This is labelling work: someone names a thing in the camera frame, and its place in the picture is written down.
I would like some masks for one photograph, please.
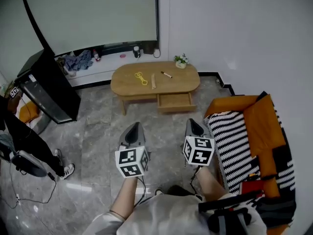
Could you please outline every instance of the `orange cushion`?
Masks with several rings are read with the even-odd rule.
[[[264,180],[263,191],[266,198],[280,197],[278,186],[275,178]]]
[[[258,155],[258,157],[261,178],[277,174],[272,150],[264,150]]]
[[[278,227],[268,229],[267,230],[267,235],[280,235],[288,227],[289,227],[289,225],[280,225]]]
[[[270,95],[245,109],[244,118],[252,157],[286,144]]]
[[[28,123],[31,120],[37,118],[39,112],[40,110],[38,109],[37,105],[30,101],[26,105],[21,107],[19,119],[24,123]]]
[[[258,96],[229,96],[215,98],[210,103],[204,117],[214,113],[235,111],[241,112],[255,103]]]

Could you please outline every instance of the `sofa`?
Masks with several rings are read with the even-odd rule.
[[[296,208],[295,177],[288,140],[271,97],[240,95],[214,99],[204,124],[216,142],[219,179],[238,195],[249,174],[264,181],[264,195],[246,202],[256,208],[269,235],[281,234]]]

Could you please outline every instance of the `wooden coffee table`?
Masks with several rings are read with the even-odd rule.
[[[148,85],[142,85],[135,73],[141,72]],[[152,89],[151,75],[155,74],[156,88]],[[179,69],[174,62],[150,62],[123,65],[118,68],[111,80],[111,89],[122,103],[122,113],[126,114],[124,101],[139,99],[157,99],[158,111],[181,112],[194,111],[191,92],[200,84],[196,68],[187,65]]]

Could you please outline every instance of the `bottle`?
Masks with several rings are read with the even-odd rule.
[[[93,53],[93,57],[95,58],[95,60],[97,62],[99,62],[100,61],[100,57],[99,57],[98,52],[95,49],[93,49],[92,53]]]

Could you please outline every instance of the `small potted plant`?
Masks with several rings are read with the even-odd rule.
[[[181,56],[175,56],[174,61],[176,61],[175,65],[177,68],[184,69],[188,64],[188,58],[186,57],[185,53]]]

